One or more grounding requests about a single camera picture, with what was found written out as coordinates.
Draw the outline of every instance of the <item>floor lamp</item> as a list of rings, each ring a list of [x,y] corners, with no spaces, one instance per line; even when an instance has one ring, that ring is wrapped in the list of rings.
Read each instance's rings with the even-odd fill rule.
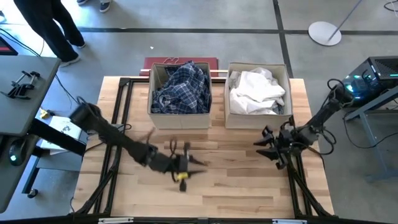
[[[336,27],[335,25],[329,22],[314,22],[308,28],[308,34],[311,39],[316,43],[324,46],[333,46],[338,44],[341,41],[341,26],[347,21],[350,15],[354,12],[354,10],[361,4],[362,0],[359,0],[354,8],[349,12],[348,16],[343,20],[340,26]]]

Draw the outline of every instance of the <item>lamp base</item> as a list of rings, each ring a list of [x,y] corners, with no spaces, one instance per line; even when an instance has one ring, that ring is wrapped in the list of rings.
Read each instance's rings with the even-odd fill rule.
[[[337,27],[329,22],[314,22],[308,28],[308,34],[316,43],[324,46],[333,46],[341,41],[340,30],[329,40],[330,36],[337,29]]]

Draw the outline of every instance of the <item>black desk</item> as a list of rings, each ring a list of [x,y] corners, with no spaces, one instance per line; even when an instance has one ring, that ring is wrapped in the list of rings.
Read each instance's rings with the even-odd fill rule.
[[[11,81],[16,81],[22,75],[22,70],[28,73],[32,71],[40,73],[40,78],[33,83],[35,88],[27,91],[26,95],[31,98],[30,100],[11,99],[0,95],[0,138],[2,139],[0,145],[0,213],[6,210],[30,156],[35,152],[34,149],[38,149],[35,145],[39,138],[46,139],[79,155],[84,154],[84,144],[35,119],[59,65],[60,60],[57,58],[25,55],[0,56],[0,91],[9,92],[12,88]],[[29,77],[25,77],[20,84],[29,82]],[[8,160],[8,149],[11,142],[18,137],[28,139],[28,153],[23,165],[12,166]]]

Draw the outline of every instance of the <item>white cloth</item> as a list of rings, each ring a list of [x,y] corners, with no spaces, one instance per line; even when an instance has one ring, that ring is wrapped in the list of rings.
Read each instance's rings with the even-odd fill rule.
[[[265,68],[250,72],[233,71],[229,76],[229,107],[236,114],[276,114],[277,103],[284,106],[285,90]]]

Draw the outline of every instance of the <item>blue plaid shirt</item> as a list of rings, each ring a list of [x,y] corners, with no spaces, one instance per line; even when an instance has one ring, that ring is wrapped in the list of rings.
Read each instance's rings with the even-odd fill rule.
[[[209,76],[192,61],[165,68],[169,79],[153,92],[152,113],[202,114],[210,112]]]

